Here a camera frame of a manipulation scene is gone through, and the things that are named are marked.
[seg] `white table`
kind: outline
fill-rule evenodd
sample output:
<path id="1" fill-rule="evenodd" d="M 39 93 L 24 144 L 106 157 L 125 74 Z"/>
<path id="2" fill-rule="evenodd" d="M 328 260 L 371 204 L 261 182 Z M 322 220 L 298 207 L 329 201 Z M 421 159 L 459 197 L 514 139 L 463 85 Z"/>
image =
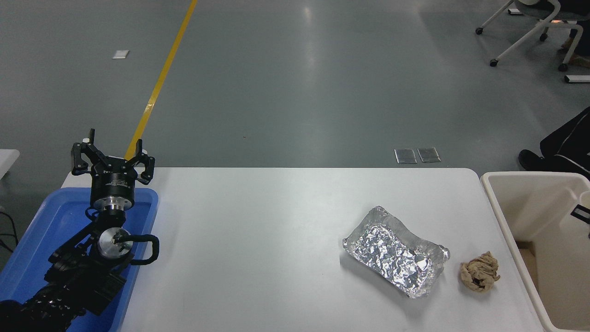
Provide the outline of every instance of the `white table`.
<path id="1" fill-rule="evenodd" d="M 542 331 L 471 170 L 157 168 L 149 187 L 160 257 L 141 267 L 122 331 Z M 377 205 L 451 251 L 428 297 L 342 248 Z M 459 264 L 488 250 L 501 279 L 471 292 Z"/>

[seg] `person's leg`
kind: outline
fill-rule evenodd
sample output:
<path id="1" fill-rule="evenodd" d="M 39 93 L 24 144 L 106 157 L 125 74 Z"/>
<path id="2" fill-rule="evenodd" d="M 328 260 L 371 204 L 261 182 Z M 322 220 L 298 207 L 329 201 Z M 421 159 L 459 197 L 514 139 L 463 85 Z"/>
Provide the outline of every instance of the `person's leg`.
<path id="1" fill-rule="evenodd" d="M 584 29 L 584 32 L 582 33 L 582 37 L 580 37 L 580 42 L 578 43 L 578 46 L 573 52 L 576 55 L 587 57 L 590 56 L 590 21 L 578 22 L 578 25 L 580 25 Z"/>

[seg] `black handle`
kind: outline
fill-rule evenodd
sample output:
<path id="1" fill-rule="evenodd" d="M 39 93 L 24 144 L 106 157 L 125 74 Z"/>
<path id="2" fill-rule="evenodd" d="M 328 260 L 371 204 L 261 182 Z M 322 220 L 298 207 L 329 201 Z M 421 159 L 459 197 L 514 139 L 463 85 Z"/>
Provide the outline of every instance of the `black handle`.
<path id="1" fill-rule="evenodd" d="M 158 255 L 160 254 L 160 240 L 151 234 L 145 235 L 126 235 L 121 236 L 120 238 L 116 239 L 114 242 L 151 242 L 152 243 L 152 256 L 148 259 L 132 259 L 129 264 L 131 265 L 147 265 L 153 263 L 153 261 L 158 259 Z"/>
<path id="2" fill-rule="evenodd" d="M 572 211 L 572 213 L 570 214 L 576 218 L 578 218 L 579 220 L 590 224 L 590 209 L 578 204 Z"/>

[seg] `chair leg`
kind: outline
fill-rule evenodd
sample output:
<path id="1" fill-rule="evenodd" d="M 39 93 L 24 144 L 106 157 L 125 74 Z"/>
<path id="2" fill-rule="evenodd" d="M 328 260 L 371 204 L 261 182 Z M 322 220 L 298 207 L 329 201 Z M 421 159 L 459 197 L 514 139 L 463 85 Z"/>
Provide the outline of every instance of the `chair leg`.
<path id="1" fill-rule="evenodd" d="M 541 30 L 543 28 L 544 24 L 538 24 L 536 27 L 534 27 L 532 30 L 530 30 L 529 32 L 527 32 L 524 36 L 522 36 L 519 40 L 516 41 L 516 43 L 512 44 L 512 46 L 510 46 L 509 48 L 506 49 L 506 51 L 502 52 L 502 54 L 500 54 L 499 56 L 497 56 L 494 60 L 497 60 L 496 63 L 498 61 L 500 61 L 501 58 L 505 57 L 506 54 L 510 53 L 510 51 L 514 50 L 516 47 L 518 47 L 519 45 L 521 45 L 525 40 L 527 40 L 530 36 L 535 35 L 539 32 L 539 30 Z"/>
<path id="2" fill-rule="evenodd" d="M 549 35 L 547 35 L 547 31 L 549 31 L 549 27 L 546 27 L 545 29 L 543 29 L 543 33 L 539 37 L 540 41 L 545 41 L 547 39 L 547 37 L 549 36 Z"/>
<path id="3" fill-rule="evenodd" d="M 498 11 L 494 15 L 488 18 L 486 22 L 484 22 L 479 28 L 476 29 L 476 34 L 481 34 L 483 28 L 485 28 L 490 22 L 492 22 L 496 17 L 498 17 L 498 15 L 500 15 L 504 10 L 506 10 L 506 8 L 508 8 L 508 6 L 512 4 L 512 2 L 514 2 L 514 0 L 509 0 L 505 5 L 502 6 L 502 8 L 498 9 Z"/>
<path id="4" fill-rule="evenodd" d="M 559 71 L 567 71 L 568 70 L 568 62 L 572 58 L 573 51 L 578 46 L 580 42 L 580 38 L 582 37 L 582 33 L 584 33 L 584 28 L 580 25 L 576 24 L 572 27 L 572 29 L 576 29 L 576 37 L 573 38 L 572 45 L 569 47 L 568 52 L 565 54 L 565 58 L 563 59 L 563 63 L 559 66 Z"/>

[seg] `aluminum foil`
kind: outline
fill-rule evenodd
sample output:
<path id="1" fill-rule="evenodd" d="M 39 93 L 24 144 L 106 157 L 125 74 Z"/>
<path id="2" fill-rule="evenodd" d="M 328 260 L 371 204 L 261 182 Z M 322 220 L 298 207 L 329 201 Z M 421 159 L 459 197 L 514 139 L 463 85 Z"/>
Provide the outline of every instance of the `aluminum foil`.
<path id="1" fill-rule="evenodd" d="M 414 235 L 381 206 L 366 215 L 342 246 L 410 298 L 428 295 L 450 258 L 447 248 Z"/>

